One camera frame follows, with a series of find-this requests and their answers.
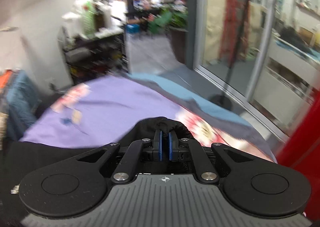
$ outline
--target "gray ribbed plate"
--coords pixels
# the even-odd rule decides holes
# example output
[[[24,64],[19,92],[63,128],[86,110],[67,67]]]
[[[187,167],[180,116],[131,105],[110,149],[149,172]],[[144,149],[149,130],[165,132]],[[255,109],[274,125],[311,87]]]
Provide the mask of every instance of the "gray ribbed plate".
[[[228,204],[219,188],[203,185],[193,175],[139,174],[129,184],[116,185],[98,207],[76,218],[53,220],[28,215],[26,227],[300,227],[311,222],[303,215],[260,219]]]

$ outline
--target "brown planter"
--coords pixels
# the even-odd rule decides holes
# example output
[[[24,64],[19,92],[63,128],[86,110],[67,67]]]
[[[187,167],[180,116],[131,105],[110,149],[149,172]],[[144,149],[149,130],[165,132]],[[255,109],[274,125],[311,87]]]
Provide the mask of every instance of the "brown planter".
[[[184,28],[169,27],[170,45],[176,59],[184,64],[186,55],[187,30]]]

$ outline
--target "purple fabric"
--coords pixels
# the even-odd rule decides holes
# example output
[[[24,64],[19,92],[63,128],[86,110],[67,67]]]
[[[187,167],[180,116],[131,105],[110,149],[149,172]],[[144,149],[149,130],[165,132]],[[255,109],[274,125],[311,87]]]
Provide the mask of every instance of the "purple fabric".
[[[122,77],[105,76],[86,83],[90,93],[74,105],[81,111],[78,125],[72,109],[47,109],[20,141],[61,148],[93,148],[119,140],[138,121],[149,117],[175,119],[180,105],[156,91]]]

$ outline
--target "round black base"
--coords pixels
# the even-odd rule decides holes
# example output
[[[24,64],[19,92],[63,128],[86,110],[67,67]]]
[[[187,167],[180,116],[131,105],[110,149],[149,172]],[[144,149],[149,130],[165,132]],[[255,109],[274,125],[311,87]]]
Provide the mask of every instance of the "round black base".
[[[227,97],[227,96],[221,96],[220,94],[216,94],[214,96],[212,96],[209,101],[211,101],[212,103],[227,109],[227,110],[232,110],[232,102],[231,100]]]

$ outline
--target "silver screw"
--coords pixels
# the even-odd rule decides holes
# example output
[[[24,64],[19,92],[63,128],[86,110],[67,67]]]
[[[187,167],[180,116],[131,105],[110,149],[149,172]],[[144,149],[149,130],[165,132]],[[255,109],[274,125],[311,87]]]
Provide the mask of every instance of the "silver screw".
[[[217,178],[217,175],[215,173],[212,172],[205,172],[201,175],[202,179],[204,180],[215,180]]]
[[[113,175],[113,178],[117,181],[124,181],[127,180],[129,178],[129,175],[127,173],[115,173]]]

